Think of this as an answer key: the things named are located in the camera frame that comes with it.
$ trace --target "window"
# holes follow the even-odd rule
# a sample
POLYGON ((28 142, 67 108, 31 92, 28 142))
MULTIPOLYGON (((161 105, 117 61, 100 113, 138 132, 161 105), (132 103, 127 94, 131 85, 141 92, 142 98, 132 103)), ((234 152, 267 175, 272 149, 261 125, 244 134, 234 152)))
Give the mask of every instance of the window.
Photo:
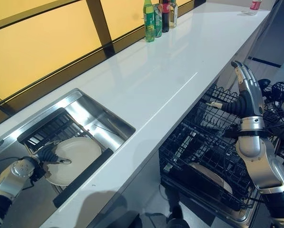
POLYGON ((100 46, 85 1, 0 29, 0 99, 100 46))
MULTIPOLYGON (((189 0, 177 0, 178 6, 189 0)), ((144 24, 144 0, 101 0, 112 40, 144 24)))
MULTIPOLYGON (((178 15, 193 2, 177 0, 178 15)), ((143 4, 0 0, 0 123, 143 38, 143 4)))

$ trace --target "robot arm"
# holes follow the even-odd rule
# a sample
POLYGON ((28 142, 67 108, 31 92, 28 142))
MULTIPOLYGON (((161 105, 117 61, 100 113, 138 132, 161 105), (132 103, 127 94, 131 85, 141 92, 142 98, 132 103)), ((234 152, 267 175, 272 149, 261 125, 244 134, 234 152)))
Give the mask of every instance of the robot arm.
POLYGON ((69 159, 58 157, 52 151, 55 143, 48 144, 37 151, 34 157, 23 157, 13 162, 0 174, 0 225, 14 199, 21 192, 27 179, 38 181, 45 171, 44 162, 70 164, 69 159))
POLYGON ((26 157, 13 162, 0 175, 0 225, 15 197, 21 192, 26 180, 33 175, 35 160, 26 157))
POLYGON ((277 228, 284 228, 284 167, 276 159, 263 120, 264 102, 252 71, 232 62, 238 77, 239 98, 232 103, 212 102, 210 106, 241 118, 236 150, 270 211, 277 228))

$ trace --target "stainless steel sink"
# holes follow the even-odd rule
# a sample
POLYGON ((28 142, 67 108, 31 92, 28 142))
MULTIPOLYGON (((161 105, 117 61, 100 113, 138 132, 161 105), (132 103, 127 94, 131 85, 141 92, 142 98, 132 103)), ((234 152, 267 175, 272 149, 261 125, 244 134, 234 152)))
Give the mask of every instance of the stainless steel sink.
MULTIPOLYGON (((0 172, 14 161, 14 158, 10 157, 22 157, 33 153, 31 149, 28 152, 27 148, 17 141, 18 136, 31 130, 33 126, 38 125, 46 117, 61 108, 101 144, 102 152, 107 148, 115 152, 135 132, 135 128, 124 120, 82 91, 74 89, 0 138, 0 140, 4 140, 4 143, 0 146, 0 160, 6 159, 0 161, 0 172)), ((76 136, 77 134, 67 135, 67 137, 76 136)), ((4 219, 2 227, 39 227, 56 210, 52 201, 57 196, 59 197, 58 194, 61 190, 63 189, 52 188, 51 184, 44 178, 40 179, 35 183, 35 187, 23 191, 16 198, 4 219)))

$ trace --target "plastic bottle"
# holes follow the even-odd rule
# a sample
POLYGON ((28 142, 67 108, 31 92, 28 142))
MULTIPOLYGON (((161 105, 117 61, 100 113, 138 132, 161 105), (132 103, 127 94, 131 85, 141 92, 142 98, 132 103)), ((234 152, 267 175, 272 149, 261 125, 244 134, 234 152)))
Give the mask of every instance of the plastic bottle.
POLYGON ((143 7, 146 42, 155 40, 155 16, 151 0, 144 1, 143 7))

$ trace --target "white countertop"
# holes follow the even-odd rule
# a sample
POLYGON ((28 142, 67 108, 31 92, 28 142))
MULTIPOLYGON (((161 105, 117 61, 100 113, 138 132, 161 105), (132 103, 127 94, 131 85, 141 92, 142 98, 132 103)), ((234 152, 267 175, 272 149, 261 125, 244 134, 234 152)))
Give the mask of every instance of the white countertop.
POLYGON ((41 227, 72 228, 78 220, 87 225, 99 213, 269 13, 246 16, 242 10, 247 8, 205 3, 181 16, 178 26, 155 42, 138 41, 0 125, 3 135, 79 88, 136 128, 41 227), (89 210, 82 213, 81 207, 88 202, 89 210))

